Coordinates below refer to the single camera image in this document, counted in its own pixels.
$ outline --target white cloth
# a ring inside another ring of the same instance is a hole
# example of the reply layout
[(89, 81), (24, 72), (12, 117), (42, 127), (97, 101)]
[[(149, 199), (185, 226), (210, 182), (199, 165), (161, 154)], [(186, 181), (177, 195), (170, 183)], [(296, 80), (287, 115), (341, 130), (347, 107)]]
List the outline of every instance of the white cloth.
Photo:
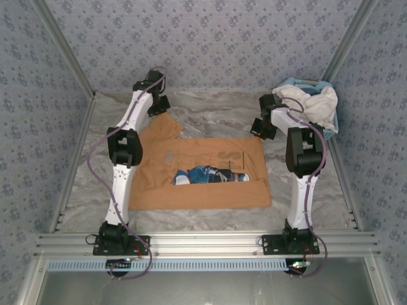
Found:
[[(293, 114), (300, 119), (309, 120), (310, 122), (317, 123), (321, 127), (332, 130), (338, 133), (338, 130), (333, 124), (333, 117), (335, 114), (335, 108), (338, 104), (338, 97), (332, 87), (325, 87), (320, 94), (311, 96), (305, 93), (298, 87), (293, 85), (284, 85), (274, 88), (273, 94), (278, 97), (291, 97), (295, 98), (304, 107), (304, 113), (299, 114), (293, 112)], [(290, 108), (301, 110), (301, 107), (292, 100), (283, 100), (284, 104), (287, 104)]]

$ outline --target marble surface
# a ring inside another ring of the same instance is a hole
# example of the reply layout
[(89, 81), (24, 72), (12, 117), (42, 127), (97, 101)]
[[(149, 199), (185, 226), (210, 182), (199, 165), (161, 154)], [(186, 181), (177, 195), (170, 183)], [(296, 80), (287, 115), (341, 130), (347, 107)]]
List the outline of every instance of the marble surface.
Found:
[[(250, 137), (254, 118), (259, 117), (258, 99), (262, 91), (170, 91), (169, 114), (184, 126), (181, 138)], [(95, 232), (106, 216), (109, 193), (89, 172), (86, 156), (90, 146), (115, 126), (124, 115), (131, 93), (96, 96), (85, 145), (79, 161), (71, 196), (59, 229), (62, 232)], [(150, 119), (146, 117), (144, 127)], [(270, 230), (281, 229), (291, 202), (291, 174), (285, 164), (286, 137), (263, 141), (272, 192), (268, 208), (227, 210), (130, 211), (130, 226), (138, 231)], [(93, 155), (92, 165), (110, 184), (112, 164), (107, 144)], [(328, 154), (314, 192), (312, 219), (315, 228), (352, 227), (331, 155)]]

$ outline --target patterned wallpaper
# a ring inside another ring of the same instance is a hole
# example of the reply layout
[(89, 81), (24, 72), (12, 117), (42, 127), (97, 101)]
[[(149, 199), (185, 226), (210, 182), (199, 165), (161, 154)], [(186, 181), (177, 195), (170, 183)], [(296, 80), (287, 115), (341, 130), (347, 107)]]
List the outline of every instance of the patterned wallpaper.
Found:
[(29, 0), (0, 1), (0, 304), (53, 216), (87, 105)]
[(407, 304), (407, 2), (380, 1), (334, 80), (337, 136), (367, 230)]
[(97, 91), (165, 65), (176, 88), (319, 79), (360, 0), (46, 0)]

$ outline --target purple cable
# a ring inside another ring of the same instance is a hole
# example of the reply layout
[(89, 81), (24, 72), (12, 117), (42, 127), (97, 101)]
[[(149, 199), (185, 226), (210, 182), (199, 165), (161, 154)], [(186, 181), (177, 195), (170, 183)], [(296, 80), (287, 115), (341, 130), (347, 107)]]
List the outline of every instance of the purple cable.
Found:
[(157, 67), (152, 68), (151, 71), (157, 70), (157, 69), (163, 69), (163, 70), (164, 70), (163, 76), (160, 77), (158, 81), (156, 81), (156, 82), (153, 83), (152, 85), (148, 86), (146, 89), (144, 89), (144, 90), (140, 93), (140, 95), (137, 97), (137, 100), (135, 101), (134, 105), (132, 106), (131, 110), (129, 111), (128, 116), (127, 116), (127, 118), (126, 118), (126, 121), (125, 121), (122, 125), (120, 125), (119, 127), (117, 127), (115, 130), (113, 130), (111, 133), (108, 133), (108, 134), (105, 135), (103, 138), (101, 138), (96, 144), (94, 144), (94, 145), (90, 148), (90, 151), (89, 151), (89, 153), (88, 153), (88, 157), (87, 157), (87, 160), (86, 160), (86, 162), (87, 162), (87, 164), (88, 164), (88, 167), (89, 167), (89, 170), (90, 170), (90, 172), (92, 173), (92, 175), (93, 175), (100, 183), (102, 183), (102, 184), (106, 187), (106, 189), (109, 191), (110, 197), (111, 197), (112, 200), (113, 200), (114, 209), (116, 210), (116, 214), (117, 214), (117, 216), (118, 216), (118, 218), (119, 218), (119, 220), (120, 220), (120, 222), (121, 222), (121, 225), (128, 231), (129, 234), (133, 235), (139, 242), (141, 242), (142, 245), (145, 246), (146, 249), (147, 249), (147, 251), (148, 251), (149, 262), (148, 262), (147, 267), (145, 268), (144, 271), (142, 271), (142, 272), (140, 272), (140, 273), (137, 273), (137, 274), (135, 274), (135, 275), (133, 275), (133, 276), (127, 276), (127, 277), (121, 277), (121, 278), (118, 278), (118, 277), (114, 276), (114, 275), (113, 275), (113, 269), (114, 269), (114, 267), (116, 266), (116, 264), (113, 264), (113, 265), (110, 267), (110, 272), (109, 272), (109, 273), (110, 273), (110, 275), (112, 276), (112, 278), (117, 278), (117, 279), (119, 279), (119, 280), (133, 280), (134, 278), (139, 278), (139, 277), (145, 275), (145, 274), (148, 272), (148, 269), (151, 267), (151, 263), (153, 262), (153, 254), (151, 253), (151, 249), (150, 249), (149, 245), (148, 245), (144, 240), (142, 240), (142, 238), (141, 238), (135, 231), (133, 231), (132, 229), (130, 229), (129, 226), (125, 223), (125, 221), (124, 221), (123, 217), (120, 215), (120, 211), (119, 211), (119, 209), (118, 209), (118, 207), (117, 207), (118, 204), (117, 204), (117, 202), (116, 202), (116, 198), (114, 197), (112, 188), (110, 187), (110, 185), (109, 185), (101, 176), (99, 176), (99, 175), (95, 172), (95, 170), (92, 168), (92, 165), (90, 164), (90, 159), (92, 158), (92, 154), (96, 151), (96, 149), (97, 149), (99, 146), (101, 146), (109, 137), (111, 137), (111, 136), (114, 135), (115, 133), (119, 132), (123, 127), (125, 127), (125, 126), (128, 124), (128, 121), (129, 121), (129, 119), (130, 119), (130, 117), (131, 117), (131, 115), (132, 115), (132, 113), (133, 113), (133, 111), (134, 111), (135, 106), (137, 105), (138, 101), (140, 100), (140, 98), (141, 98), (148, 90), (152, 89), (152, 87), (156, 86), (158, 83), (160, 83), (161, 81), (163, 81), (163, 80), (165, 79), (165, 75), (167, 74), (167, 69), (166, 69), (165, 67), (162, 67), (162, 66), (157, 66)]
[[(291, 97), (281, 97), (281, 99), (292, 100), (292, 101), (296, 102), (298, 105), (300, 105), (300, 107), (301, 107), (301, 111), (299, 111), (299, 110), (297, 110), (297, 109), (292, 109), (292, 108), (289, 109), (290, 111), (295, 111), (295, 112), (299, 112), (299, 113), (304, 113), (304, 107), (303, 107), (302, 104), (301, 104), (300, 102), (298, 102), (295, 98), (291, 98)], [(321, 142), (322, 142), (322, 160), (321, 160), (321, 163), (319, 164), (319, 166), (317, 167), (317, 169), (309, 176), (308, 181), (307, 181), (307, 188), (306, 188), (306, 190), (305, 190), (304, 214), (305, 214), (305, 221), (307, 222), (307, 226), (308, 226), (308, 229), (310, 230), (311, 234), (312, 234), (315, 238), (317, 238), (318, 240), (320, 240), (321, 243), (322, 243), (322, 245), (324, 246), (324, 253), (325, 253), (325, 256), (324, 256), (324, 260), (323, 260), (322, 264), (321, 264), (314, 272), (312, 272), (312, 273), (310, 273), (310, 274), (306, 274), (306, 275), (300, 274), (300, 277), (301, 277), (301, 278), (309, 278), (309, 277), (311, 277), (311, 276), (314, 276), (314, 275), (317, 275), (318, 273), (320, 273), (321, 270), (325, 267), (326, 261), (327, 261), (327, 259), (328, 259), (328, 248), (327, 248), (327, 246), (326, 246), (326, 244), (325, 244), (325, 241), (324, 241), (319, 235), (317, 235), (317, 234), (314, 232), (314, 230), (312, 229), (312, 226), (311, 226), (311, 224), (310, 224), (310, 220), (308, 219), (308, 196), (309, 196), (309, 194), (310, 194), (311, 180), (312, 180), (312, 178), (314, 178), (314, 177), (320, 172), (320, 170), (322, 169), (322, 167), (324, 167), (324, 164), (325, 164), (325, 161), (326, 161), (326, 143), (325, 143), (324, 136), (323, 136), (323, 135), (321, 134), (321, 132), (319, 132), (319, 130), (316, 129), (314, 126), (312, 126), (312, 125), (309, 124), (309, 123), (306, 123), (306, 122), (304, 122), (304, 121), (301, 121), (301, 120), (295, 118), (294, 116), (292, 116), (292, 115), (290, 114), (290, 112), (287, 112), (287, 115), (288, 115), (289, 118), (292, 119), (294, 122), (299, 123), (299, 124), (301, 124), (301, 125), (304, 125), (304, 126), (310, 128), (312, 131), (314, 131), (315, 134), (320, 138), (320, 140), (321, 140)], [(290, 268), (290, 270), (293, 270), (293, 271), (295, 271), (295, 272), (297, 272), (297, 273), (300, 273), (298, 270), (295, 270), (294, 268)]]

